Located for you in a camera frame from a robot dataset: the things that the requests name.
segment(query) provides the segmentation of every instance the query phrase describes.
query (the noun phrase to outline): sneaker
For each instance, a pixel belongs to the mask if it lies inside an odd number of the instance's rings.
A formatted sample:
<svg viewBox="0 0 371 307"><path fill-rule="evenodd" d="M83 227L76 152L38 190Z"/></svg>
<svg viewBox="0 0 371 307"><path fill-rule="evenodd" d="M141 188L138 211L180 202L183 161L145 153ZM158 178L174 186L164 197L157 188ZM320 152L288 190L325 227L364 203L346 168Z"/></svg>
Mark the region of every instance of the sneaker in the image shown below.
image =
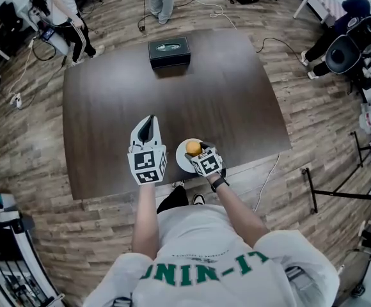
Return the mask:
<svg viewBox="0 0 371 307"><path fill-rule="evenodd" d="M70 63L70 66L73 67L73 66L76 66L78 64L81 64L84 60L83 59L79 59L77 61L73 61Z"/></svg>
<svg viewBox="0 0 371 307"><path fill-rule="evenodd" d="M362 236L362 232L365 230L365 226L366 226L366 221L363 221L359 228L358 237Z"/></svg>
<svg viewBox="0 0 371 307"><path fill-rule="evenodd" d="M184 187L184 181L174 182L172 187L173 189L175 189L176 187Z"/></svg>
<svg viewBox="0 0 371 307"><path fill-rule="evenodd" d="M204 196L200 193L196 194L193 198L193 205L205 205Z"/></svg>
<svg viewBox="0 0 371 307"><path fill-rule="evenodd" d="M316 76L313 71L308 72L308 77L309 77L309 79L318 79L319 78L319 76Z"/></svg>
<svg viewBox="0 0 371 307"><path fill-rule="evenodd" d="M104 45L99 45L98 47L96 47L96 53L90 58L94 59L96 57L99 57L101 54L103 54L103 52L104 52Z"/></svg>
<svg viewBox="0 0 371 307"><path fill-rule="evenodd" d="M308 65L309 65L309 61L306 60L306 53L307 53L307 51L303 51L303 52L301 53L301 63L302 63L302 65L304 65L304 66L308 66Z"/></svg>

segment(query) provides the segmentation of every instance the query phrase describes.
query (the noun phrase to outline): black watch strap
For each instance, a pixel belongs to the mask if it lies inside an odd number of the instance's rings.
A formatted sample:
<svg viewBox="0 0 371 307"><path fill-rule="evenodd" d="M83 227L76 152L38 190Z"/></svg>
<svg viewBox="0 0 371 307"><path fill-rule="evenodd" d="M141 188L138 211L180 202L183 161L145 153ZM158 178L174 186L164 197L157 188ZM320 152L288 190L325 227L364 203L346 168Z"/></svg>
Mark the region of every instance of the black watch strap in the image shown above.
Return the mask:
<svg viewBox="0 0 371 307"><path fill-rule="evenodd" d="M218 180L215 180L213 184L211 184L211 190L213 192L217 192L217 188L222 184L225 183L226 185L230 186L230 184L225 180L225 178L220 177Z"/></svg>

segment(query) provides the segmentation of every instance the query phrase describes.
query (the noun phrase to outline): sleeve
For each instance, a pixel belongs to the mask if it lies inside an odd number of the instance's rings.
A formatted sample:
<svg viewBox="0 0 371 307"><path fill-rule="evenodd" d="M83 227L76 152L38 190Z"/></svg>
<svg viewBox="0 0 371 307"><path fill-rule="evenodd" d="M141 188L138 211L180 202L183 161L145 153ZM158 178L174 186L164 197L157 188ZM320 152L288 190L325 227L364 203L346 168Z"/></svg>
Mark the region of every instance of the sleeve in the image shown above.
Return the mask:
<svg viewBox="0 0 371 307"><path fill-rule="evenodd" d="M97 288L86 298L83 307L112 307L118 301L131 305L131 295L153 260L139 253L119 256Z"/></svg>
<svg viewBox="0 0 371 307"><path fill-rule="evenodd" d="M349 14L355 16L367 15L370 11L369 0L345 0L342 8Z"/></svg>
<svg viewBox="0 0 371 307"><path fill-rule="evenodd" d="M275 231L254 246L281 264L298 306L332 306L339 288L339 276L329 260L299 231Z"/></svg>

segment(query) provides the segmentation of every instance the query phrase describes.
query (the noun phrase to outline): dark wooden table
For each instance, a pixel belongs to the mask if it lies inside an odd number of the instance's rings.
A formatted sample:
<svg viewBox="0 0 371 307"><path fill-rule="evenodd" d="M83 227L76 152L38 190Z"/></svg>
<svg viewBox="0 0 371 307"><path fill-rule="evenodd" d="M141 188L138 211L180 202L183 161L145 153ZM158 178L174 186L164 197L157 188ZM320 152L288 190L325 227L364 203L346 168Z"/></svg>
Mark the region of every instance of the dark wooden table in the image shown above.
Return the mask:
<svg viewBox="0 0 371 307"><path fill-rule="evenodd" d="M187 138L213 142L228 168L290 148L278 101L248 37L234 29L194 31L188 67L153 71L147 43L69 68L63 132L74 199L137 188L127 160L130 133L158 117L167 146L166 184L195 176L175 160Z"/></svg>

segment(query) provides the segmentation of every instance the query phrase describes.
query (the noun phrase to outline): wooden floor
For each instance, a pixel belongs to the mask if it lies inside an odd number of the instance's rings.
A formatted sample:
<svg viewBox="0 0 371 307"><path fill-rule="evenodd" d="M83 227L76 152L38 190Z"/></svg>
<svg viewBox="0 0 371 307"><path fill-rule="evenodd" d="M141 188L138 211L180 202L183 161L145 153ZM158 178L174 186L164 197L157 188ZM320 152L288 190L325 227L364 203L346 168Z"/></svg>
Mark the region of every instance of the wooden floor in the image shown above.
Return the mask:
<svg viewBox="0 0 371 307"><path fill-rule="evenodd" d="M103 6L86 17L94 44L106 52L125 45L173 36L194 29L230 28L224 16L210 18L213 8L191 3L177 8L172 19L161 26L147 18L146 33L137 29L143 14L143 0L104 0ZM176 5L188 0L176 0ZM245 32L256 50L262 40L273 36L286 41L297 54L312 46L322 29L319 20L305 8L292 18L301 0L261 0L254 5L230 4L227 0L204 0L224 6L235 26ZM90 12L90 4L85 7ZM50 53L41 46L38 53ZM3 91L19 78L28 55L19 55L1 69ZM36 250L56 288L72 305L81 305L115 258L130 251L130 235L136 211L136 193L116 194L89 200L73 200L70 194L62 129L62 84L60 71L46 87L61 57L48 62L31 56L28 69L13 92L21 92L24 105L18 111L0 95L0 191L12 192L23 213L36 223L33 232ZM306 70L284 44L268 40L260 59L271 80L287 124L292 149L281 153L280 161L262 193L258 209L272 229L300 229L339 268L344 262L339 299L343 300L363 274L366 257L347 250L355 248L362 220L371 218L371 201L318 196L320 212L311 215L309 187L301 169L309 167L314 183L333 189L357 163L350 131L356 130L363 144L369 138L358 130L360 98L347 95L349 83L341 76L328 75L310 81ZM255 206L260 188L277 155L229 169L231 187L246 203ZM186 184L192 196L206 195L218 203L203 179ZM371 169L360 169L343 188L366 193L371 187ZM159 201L169 193L158 189Z"/></svg>

